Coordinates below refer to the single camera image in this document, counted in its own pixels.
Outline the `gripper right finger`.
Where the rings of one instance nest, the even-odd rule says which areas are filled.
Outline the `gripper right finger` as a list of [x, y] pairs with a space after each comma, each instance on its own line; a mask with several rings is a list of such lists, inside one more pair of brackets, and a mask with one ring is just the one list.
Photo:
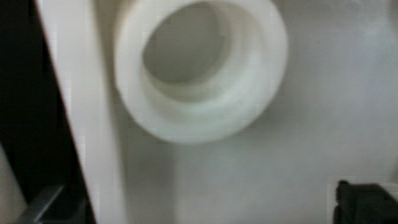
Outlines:
[[333, 224], [398, 224], [397, 183], [340, 181]]

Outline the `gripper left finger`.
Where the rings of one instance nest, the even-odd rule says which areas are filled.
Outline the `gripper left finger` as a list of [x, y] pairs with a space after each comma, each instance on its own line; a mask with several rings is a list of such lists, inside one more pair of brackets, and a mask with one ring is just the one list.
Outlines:
[[86, 224], [87, 199], [64, 185], [48, 186], [15, 224]]

